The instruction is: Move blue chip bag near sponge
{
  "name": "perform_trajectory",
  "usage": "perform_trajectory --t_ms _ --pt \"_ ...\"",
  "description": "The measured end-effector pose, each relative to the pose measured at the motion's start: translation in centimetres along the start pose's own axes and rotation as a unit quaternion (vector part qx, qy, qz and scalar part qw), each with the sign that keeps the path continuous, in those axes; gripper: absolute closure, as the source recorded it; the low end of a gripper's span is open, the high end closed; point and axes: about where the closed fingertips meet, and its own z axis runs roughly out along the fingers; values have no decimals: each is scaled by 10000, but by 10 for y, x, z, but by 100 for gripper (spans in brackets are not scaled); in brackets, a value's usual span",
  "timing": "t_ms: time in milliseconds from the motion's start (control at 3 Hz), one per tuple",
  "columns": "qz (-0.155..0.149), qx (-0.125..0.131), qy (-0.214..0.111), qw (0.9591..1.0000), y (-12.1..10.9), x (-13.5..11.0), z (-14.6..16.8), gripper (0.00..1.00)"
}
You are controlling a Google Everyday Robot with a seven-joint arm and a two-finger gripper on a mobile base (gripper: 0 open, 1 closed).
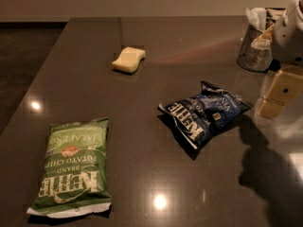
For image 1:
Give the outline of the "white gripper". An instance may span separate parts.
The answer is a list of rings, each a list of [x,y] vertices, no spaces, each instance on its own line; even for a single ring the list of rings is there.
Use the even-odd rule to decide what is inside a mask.
[[[272,55],[284,64],[264,78],[257,100],[257,114],[276,118],[303,92],[303,0],[292,0],[276,20],[272,33]]]

